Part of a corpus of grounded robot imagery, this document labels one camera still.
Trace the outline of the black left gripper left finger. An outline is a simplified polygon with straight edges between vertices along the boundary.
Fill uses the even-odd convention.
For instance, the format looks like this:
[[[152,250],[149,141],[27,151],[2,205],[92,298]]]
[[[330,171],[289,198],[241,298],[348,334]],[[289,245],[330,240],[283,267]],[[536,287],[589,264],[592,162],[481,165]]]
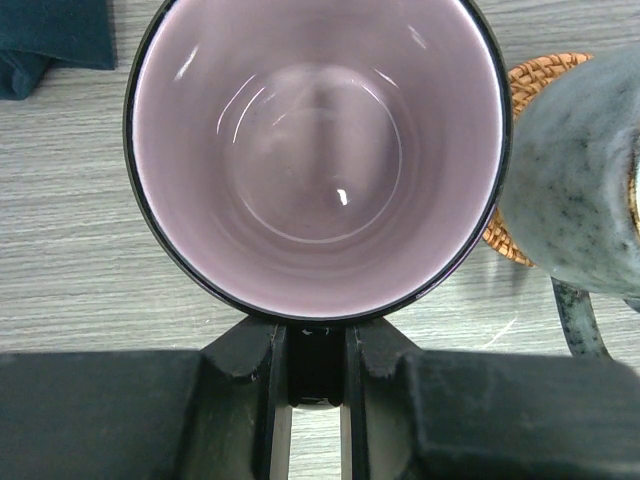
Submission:
[[[5,354],[5,479],[284,479],[287,331],[248,318],[201,350]]]

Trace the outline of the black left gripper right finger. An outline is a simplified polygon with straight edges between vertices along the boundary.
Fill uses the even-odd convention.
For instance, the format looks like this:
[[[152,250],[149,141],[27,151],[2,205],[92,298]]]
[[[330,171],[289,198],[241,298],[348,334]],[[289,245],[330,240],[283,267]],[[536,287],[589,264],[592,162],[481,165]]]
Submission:
[[[635,479],[639,378],[613,360],[423,350],[345,333],[346,479]]]

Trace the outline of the mauve ceramic mug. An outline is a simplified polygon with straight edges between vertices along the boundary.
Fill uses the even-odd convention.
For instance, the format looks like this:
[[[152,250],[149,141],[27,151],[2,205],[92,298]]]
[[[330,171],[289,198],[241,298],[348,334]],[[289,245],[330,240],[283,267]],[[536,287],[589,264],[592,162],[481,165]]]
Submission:
[[[132,190],[167,255],[304,340],[453,273],[496,209],[511,131],[473,1],[166,1],[123,111]]]

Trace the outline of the grey ceramic mug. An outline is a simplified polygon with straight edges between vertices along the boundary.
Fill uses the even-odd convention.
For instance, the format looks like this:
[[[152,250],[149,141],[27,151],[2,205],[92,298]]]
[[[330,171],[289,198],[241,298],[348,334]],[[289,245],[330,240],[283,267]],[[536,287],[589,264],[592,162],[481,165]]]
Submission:
[[[578,63],[515,121],[499,212],[552,282],[575,356],[608,357],[590,296],[639,307],[639,46]]]

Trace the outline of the woven rattan coaster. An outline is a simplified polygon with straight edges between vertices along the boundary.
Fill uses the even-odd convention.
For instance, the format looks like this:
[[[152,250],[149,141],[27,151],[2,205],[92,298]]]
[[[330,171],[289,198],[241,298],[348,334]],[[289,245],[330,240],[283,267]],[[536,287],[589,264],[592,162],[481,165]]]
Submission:
[[[513,120],[516,121],[534,97],[551,82],[592,57],[589,53],[555,53],[527,60],[512,68],[508,80]],[[483,233],[483,240],[508,260],[526,267],[534,266],[511,237],[498,207]]]

